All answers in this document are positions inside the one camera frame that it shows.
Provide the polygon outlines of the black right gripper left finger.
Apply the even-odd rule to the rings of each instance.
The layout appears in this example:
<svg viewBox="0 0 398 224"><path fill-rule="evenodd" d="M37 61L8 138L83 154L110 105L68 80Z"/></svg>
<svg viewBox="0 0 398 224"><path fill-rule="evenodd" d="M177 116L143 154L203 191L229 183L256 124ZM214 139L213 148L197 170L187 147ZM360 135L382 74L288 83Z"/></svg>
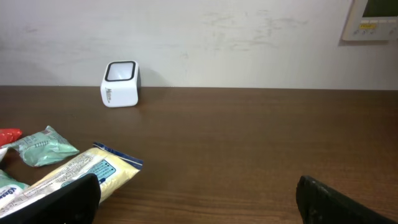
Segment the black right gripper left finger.
<svg viewBox="0 0 398 224"><path fill-rule="evenodd" d="M1 224L91 224L101 190L94 174L68 184L44 198L1 218Z"/></svg>

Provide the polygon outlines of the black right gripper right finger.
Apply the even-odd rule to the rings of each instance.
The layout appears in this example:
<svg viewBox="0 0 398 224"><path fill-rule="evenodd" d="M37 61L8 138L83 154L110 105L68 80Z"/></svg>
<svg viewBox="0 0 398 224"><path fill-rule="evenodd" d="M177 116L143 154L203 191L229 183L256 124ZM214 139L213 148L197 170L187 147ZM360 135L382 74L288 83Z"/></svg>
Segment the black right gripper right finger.
<svg viewBox="0 0 398 224"><path fill-rule="evenodd" d="M397 224L309 175L300 177L296 203L306 224Z"/></svg>

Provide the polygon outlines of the mint green foil pouch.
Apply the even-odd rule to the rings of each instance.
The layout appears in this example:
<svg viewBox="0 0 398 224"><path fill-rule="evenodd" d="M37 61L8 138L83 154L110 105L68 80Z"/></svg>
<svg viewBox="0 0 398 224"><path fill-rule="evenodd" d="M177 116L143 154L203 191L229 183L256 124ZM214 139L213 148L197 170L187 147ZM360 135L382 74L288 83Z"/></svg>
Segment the mint green foil pouch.
<svg viewBox="0 0 398 224"><path fill-rule="evenodd" d="M31 167L58 163L79 153L77 148L51 126L1 147L14 149L19 153L20 158Z"/></svg>

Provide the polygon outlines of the teal tissue pack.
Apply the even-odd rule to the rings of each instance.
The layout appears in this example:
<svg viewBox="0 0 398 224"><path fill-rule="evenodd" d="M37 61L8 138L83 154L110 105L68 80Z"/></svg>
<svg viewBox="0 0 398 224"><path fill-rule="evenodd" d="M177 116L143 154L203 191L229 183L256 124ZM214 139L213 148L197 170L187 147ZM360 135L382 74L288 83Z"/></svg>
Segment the teal tissue pack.
<svg viewBox="0 0 398 224"><path fill-rule="evenodd" d="M29 185L13 179L10 175L1 170L0 173L0 206L3 208L9 202L13 201Z"/></svg>

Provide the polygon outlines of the orange spaghetti packet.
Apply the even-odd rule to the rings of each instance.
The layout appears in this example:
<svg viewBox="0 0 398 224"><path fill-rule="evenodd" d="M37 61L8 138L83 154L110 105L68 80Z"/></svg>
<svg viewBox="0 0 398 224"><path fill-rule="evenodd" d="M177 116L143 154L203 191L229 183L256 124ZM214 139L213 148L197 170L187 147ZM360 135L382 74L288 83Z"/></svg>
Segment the orange spaghetti packet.
<svg viewBox="0 0 398 224"><path fill-rule="evenodd" d="M0 129L0 146L10 144L22 136L22 131L17 128Z"/></svg>

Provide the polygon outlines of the white shampoo tube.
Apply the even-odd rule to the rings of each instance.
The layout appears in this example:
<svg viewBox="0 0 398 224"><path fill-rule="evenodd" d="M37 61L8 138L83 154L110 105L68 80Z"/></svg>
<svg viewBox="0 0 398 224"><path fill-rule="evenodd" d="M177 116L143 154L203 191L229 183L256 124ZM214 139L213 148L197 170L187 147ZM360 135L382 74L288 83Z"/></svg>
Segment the white shampoo tube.
<svg viewBox="0 0 398 224"><path fill-rule="evenodd" d="M6 147L1 147L1 148L0 148L0 161L2 161L2 159L3 159L4 156L6 155L7 150L8 150L8 148L6 148Z"/></svg>

